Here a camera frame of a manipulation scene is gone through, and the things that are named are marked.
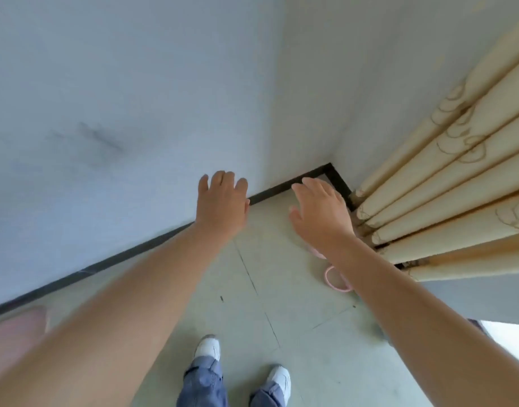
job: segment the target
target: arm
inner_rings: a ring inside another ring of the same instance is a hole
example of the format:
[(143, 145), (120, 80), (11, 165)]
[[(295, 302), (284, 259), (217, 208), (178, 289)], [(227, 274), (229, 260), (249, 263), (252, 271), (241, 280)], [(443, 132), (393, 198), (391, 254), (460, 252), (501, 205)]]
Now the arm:
[(344, 273), (437, 407), (519, 406), (519, 362), (355, 237), (327, 183), (294, 184), (296, 232)]
[(0, 377), (0, 407), (124, 406), (151, 368), (195, 286), (246, 219), (247, 182), (199, 182), (193, 225), (80, 307)]

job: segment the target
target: tiled floor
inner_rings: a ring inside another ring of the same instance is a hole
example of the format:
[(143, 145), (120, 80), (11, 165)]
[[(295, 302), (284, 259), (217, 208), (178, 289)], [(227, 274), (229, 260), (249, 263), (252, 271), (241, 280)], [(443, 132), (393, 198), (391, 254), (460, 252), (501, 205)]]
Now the tiled floor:
[[(374, 318), (354, 294), (325, 286), (287, 220), (291, 191), (254, 205), (247, 228), (209, 268), (133, 406), (173, 406), (200, 337), (215, 333), (232, 407), (282, 363), (292, 376), (289, 407), (430, 406)], [(55, 325), (130, 263), (49, 295)]]

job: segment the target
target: forearm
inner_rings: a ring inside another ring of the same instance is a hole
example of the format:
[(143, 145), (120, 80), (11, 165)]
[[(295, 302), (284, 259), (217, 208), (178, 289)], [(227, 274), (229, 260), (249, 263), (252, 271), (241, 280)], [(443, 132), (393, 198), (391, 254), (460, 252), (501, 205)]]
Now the forearm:
[(351, 282), (435, 406), (519, 406), (519, 362), (355, 237), (326, 257)]
[(0, 406), (129, 404), (226, 241), (192, 225), (161, 246), (2, 376)]

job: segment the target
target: blue pants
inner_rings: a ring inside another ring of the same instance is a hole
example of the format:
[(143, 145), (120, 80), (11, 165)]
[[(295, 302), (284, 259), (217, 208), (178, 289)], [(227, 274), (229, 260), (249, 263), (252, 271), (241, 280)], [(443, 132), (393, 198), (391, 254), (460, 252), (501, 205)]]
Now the blue pants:
[[(176, 407), (228, 407), (222, 368), (213, 357), (196, 357), (184, 373)], [(250, 396), (250, 407), (286, 407), (282, 389), (267, 382)]]

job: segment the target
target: white sneaker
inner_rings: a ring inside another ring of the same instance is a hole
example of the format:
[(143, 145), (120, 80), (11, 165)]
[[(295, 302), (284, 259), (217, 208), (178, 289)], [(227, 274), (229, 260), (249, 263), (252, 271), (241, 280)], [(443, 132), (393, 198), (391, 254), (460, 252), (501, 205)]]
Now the white sneaker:
[(214, 334), (204, 336), (199, 344), (197, 344), (193, 357), (196, 358), (199, 356), (211, 356), (215, 358), (216, 361), (220, 361), (220, 342)]
[(284, 403), (288, 405), (291, 395), (290, 372), (282, 366), (276, 366), (269, 373), (269, 377), (267, 377), (268, 382), (271, 380), (280, 386), (284, 395)]

